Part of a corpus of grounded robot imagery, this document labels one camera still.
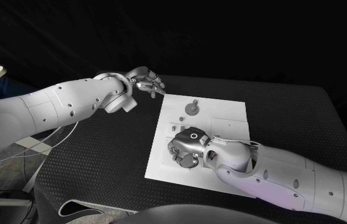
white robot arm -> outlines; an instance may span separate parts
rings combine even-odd
[[[125,75],[105,73],[92,79],[56,84],[30,94],[0,100],[0,149],[17,140],[46,130],[86,119],[96,108],[106,113],[119,108],[129,111],[137,105],[132,87],[164,94],[157,75],[138,67]]]
[[[218,136],[210,139],[193,127],[176,134],[167,150],[179,166],[193,168],[202,158],[225,184],[271,204],[347,221],[345,172],[323,167],[289,151]],[[189,154],[180,158],[179,152]],[[255,164],[247,172],[251,160]]]

black background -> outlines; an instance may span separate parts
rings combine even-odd
[[[315,85],[345,124],[345,5],[0,0],[0,65],[36,88],[142,65],[158,74]]]

black fabric surface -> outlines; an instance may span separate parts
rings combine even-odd
[[[322,88],[164,75],[160,78],[167,94],[245,102],[251,140],[347,171],[347,132]],[[98,109],[51,150],[34,184],[41,223],[75,219],[57,216],[60,205],[70,199],[135,211],[166,204],[203,204],[278,223],[343,223],[322,214],[286,210],[260,199],[144,179],[163,97],[151,99],[138,90],[132,97],[137,106],[128,113],[119,110],[106,114]]]

white cable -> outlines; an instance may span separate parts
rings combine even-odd
[[[232,140],[232,139],[226,139],[226,138],[221,138],[221,137],[218,137],[218,136],[213,136],[216,139],[219,139],[219,140],[226,140],[226,141],[238,141],[238,142],[249,142],[249,143],[254,143],[254,144],[257,144],[257,145],[261,145],[258,142],[255,142],[255,141],[252,141],[252,140]]]
[[[28,157],[28,156],[34,156],[34,155],[38,155],[38,154],[41,154],[43,152],[46,152],[47,150],[51,150],[64,140],[66,140],[66,138],[69,137],[69,135],[72,134],[72,132],[73,132],[73,130],[75,130],[75,127],[76,127],[76,124],[77,124],[77,122],[75,123],[75,126],[73,126],[73,129],[70,130],[70,132],[69,132],[69,134],[66,135],[66,137],[62,139],[62,141],[54,145],[54,146],[51,146],[50,148],[47,148],[44,151],[41,151],[41,152],[38,152],[38,153],[36,153],[36,154],[33,154],[33,155],[21,155],[21,156],[15,156],[15,155],[18,155],[18,154],[15,154],[14,156],[9,156],[9,157],[7,157],[5,159],[9,159],[9,158],[18,158],[18,157]]]
[[[47,138],[59,131],[59,129],[60,129],[60,127],[51,132],[51,134],[50,134],[37,144],[34,144],[30,148],[24,149],[21,152],[18,152],[17,154],[11,155],[9,157],[4,157],[4,158],[0,160],[0,162],[4,161],[4,160],[7,160],[7,159],[9,159],[9,158],[12,158],[15,155],[24,153],[24,152],[28,151],[30,149],[33,149],[43,141],[47,140]]]

dark textured tablecloth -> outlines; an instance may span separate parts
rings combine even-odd
[[[347,171],[347,132],[322,88],[180,76],[160,76],[166,93],[245,102],[251,140]],[[166,204],[231,208],[278,223],[343,223],[322,214],[286,210],[260,199],[144,179],[163,97],[134,90],[125,113],[98,109],[50,152],[34,184],[40,223],[66,223],[96,213],[57,216],[76,199],[140,211]]]

